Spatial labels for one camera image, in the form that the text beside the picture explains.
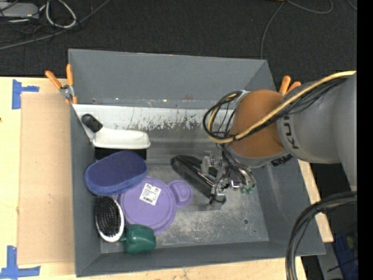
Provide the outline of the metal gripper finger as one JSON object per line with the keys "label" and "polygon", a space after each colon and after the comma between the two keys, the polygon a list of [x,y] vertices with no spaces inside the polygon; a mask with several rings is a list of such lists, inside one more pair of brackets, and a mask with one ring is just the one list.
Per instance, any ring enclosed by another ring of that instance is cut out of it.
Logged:
{"label": "metal gripper finger", "polygon": [[209,205],[214,205],[215,203],[223,204],[226,201],[226,196],[224,188],[220,185],[214,185],[210,190],[209,195]]}
{"label": "metal gripper finger", "polygon": [[210,174],[210,175],[216,175],[217,169],[216,169],[216,160],[213,155],[205,155],[202,158],[202,174]]}

